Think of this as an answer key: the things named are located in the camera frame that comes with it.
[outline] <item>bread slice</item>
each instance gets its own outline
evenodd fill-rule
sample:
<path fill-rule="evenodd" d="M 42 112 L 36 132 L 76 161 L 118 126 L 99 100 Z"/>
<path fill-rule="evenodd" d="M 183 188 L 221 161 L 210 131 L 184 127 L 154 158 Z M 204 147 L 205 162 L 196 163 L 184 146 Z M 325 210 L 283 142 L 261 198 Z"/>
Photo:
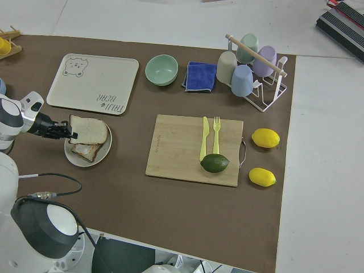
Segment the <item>bread slice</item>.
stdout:
<path fill-rule="evenodd" d="M 107 125 L 96 118 L 81 118 L 70 115 L 72 132 L 77 133 L 77 139 L 71 138 L 70 144 L 97 145 L 107 140 Z"/>
<path fill-rule="evenodd" d="M 97 144 L 97 145 L 74 144 L 71 148 L 71 151 L 77 155 L 82 156 L 89 162 L 94 162 L 97 152 L 101 147 L 102 144 Z"/>

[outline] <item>white cable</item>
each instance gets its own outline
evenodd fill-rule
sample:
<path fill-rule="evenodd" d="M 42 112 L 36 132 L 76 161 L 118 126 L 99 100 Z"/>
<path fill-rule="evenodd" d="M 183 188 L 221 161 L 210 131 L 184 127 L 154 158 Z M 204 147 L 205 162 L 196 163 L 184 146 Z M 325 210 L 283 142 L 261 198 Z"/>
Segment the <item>white cable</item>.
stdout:
<path fill-rule="evenodd" d="M 38 174 L 37 173 L 35 173 L 35 174 L 33 174 L 33 175 L 19 175 L 19 178 L 21 179 L 21 178 L 31 178 L 31 177 L 38 177 Z"/>

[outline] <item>blue towel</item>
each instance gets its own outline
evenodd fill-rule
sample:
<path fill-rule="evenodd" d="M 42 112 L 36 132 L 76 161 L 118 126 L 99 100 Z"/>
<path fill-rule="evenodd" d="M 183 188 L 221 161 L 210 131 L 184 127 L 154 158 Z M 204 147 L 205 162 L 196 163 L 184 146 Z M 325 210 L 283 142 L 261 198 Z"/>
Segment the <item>blue towel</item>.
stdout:
<path fill-rule="evenodd" d="M 186 92 L 210 93 L 215 84 L 216 64 L 205 64 L 190 61 L 182 86 Z"/>

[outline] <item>yellow fruit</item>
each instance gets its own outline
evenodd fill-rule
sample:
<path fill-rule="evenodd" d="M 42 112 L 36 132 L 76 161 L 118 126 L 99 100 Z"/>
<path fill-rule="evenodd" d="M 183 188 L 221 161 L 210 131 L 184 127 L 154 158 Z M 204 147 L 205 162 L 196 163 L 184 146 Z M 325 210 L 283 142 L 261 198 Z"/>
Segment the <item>yellow fruit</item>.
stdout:
<path fill-rule="evenodd" d="M 263 168 L 253 168 L 249 172 L 249 179 L 257 185 L 269 187 L 276 183 L 276 178 L 271 171 Z"/>
<path fill-rule="evenodd" d="M 200 162 L 208 172 L 222 172 L 229 164 L 229 160 L 220 154 L 209 154 Z"/>
<path fill-rule="evenodd" d="M 272 129 L 260 128 L 251 135 L 254 143 L 260 147 L 273 148 L 279 144 L 279 135 Z"/>

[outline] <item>knife blade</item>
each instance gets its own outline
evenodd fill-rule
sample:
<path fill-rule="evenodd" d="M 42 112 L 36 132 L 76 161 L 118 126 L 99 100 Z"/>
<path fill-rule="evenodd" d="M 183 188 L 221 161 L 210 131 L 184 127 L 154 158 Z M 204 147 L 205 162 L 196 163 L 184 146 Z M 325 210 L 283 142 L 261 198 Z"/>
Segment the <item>knife blade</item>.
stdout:
<path fill-rule="evenodd" d="M 210 134 L 210 127 L 207 117 L 203 117 L 202 120 L 204 121 L 204 129 L 202 131 L 202 144 L 201 144 L 201 151 L 200 151 L 200 161 L 204 159 L 206 156 L 206 138 Z"/>

